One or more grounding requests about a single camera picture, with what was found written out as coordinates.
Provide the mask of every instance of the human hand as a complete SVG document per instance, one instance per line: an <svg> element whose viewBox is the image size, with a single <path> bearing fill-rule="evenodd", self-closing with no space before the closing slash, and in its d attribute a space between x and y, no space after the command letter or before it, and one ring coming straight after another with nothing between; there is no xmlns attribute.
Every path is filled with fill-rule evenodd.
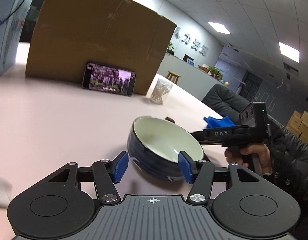
<svg viewBox="0 0 308 240"><path fill-rule="evenodd" d="M270 150L264 143L250 143L242 148L240 153L242 155L256 153L259 156L262 174L272 172ZM228 163L239 163L244 167L248 167L248 163L244 163L241 158L234 157L230 150L226 149L224 155Z"/></svg>

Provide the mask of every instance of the chinese characters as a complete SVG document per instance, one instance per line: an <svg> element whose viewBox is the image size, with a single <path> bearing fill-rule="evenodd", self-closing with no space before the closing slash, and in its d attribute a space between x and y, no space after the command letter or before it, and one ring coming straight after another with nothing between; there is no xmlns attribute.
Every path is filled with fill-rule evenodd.
<svg viewBox="0 0 308 240"><path fill-rule="evenodd" d="M180 27L175 28L174 34L177 39L181 38L180 31L181 31ZM185 42L185 44L189 44L192 39L191 34L187 33L187 34L184 34L184 36L185 37L181 40L181 42ZM195 49L196 51L199 50L199 53L203 55L204 57L206 57L208 47L205 44L202 44L198 39L195 39L193 41L193 45L191 46L191 48Z"/></svg>

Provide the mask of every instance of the pink table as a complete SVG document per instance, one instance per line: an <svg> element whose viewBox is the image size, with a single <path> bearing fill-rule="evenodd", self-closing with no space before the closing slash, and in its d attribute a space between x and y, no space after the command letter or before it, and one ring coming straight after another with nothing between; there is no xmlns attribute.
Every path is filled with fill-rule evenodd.
<svg viewBox="0 0 308 240"><path fill-rule="evenodd" d="M29 44L20 43L16 65L0 77L0 176L12 184L13 197L68 162L91 166L127 150L127 136L138 116L169 116L190 132L204 128L204 116L220 118L176 85L163 106L150 103L148 98L160 75L146 97L124 97L83 90L70 83L25 78L28 50ZM217 166L228 166L220 146L203 149ZM81 188L96 198L93 183L82 183ZM157 181L130 164L116 188L121 197L187 196L190 185ZM212 197L224 190L225 183L214 183ZM0 240L13 236L6 210L0 209Z"/></svg>

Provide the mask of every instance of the ribbed gray surface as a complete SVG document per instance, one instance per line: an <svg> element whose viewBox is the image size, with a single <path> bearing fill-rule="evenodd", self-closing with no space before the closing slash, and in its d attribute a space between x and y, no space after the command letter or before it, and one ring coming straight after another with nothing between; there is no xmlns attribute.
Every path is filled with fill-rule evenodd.
<svg viewBox="0 0 308 240"><path fill-rule="evenodd" d="M180 196L126 196L123 203L100 209L91 224L63 240L242 240L219 227L204 207ZM290 236L281 240L294 239ZM25 240L16 237L14 240Z"/></svg>

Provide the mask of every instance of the dark blue bowl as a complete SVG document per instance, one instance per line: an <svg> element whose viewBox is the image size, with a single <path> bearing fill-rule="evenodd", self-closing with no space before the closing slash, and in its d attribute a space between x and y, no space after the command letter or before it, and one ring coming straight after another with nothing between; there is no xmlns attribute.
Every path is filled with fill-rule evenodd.
<svg viewBox="0 0 308 240"><path fill-rule="evenodd" d="M203 159L201 145L182 127L157 117L134 120L127 141L131 160L145 173L159 180L183 179L178 153L185 151L193 160Z"/></svg>

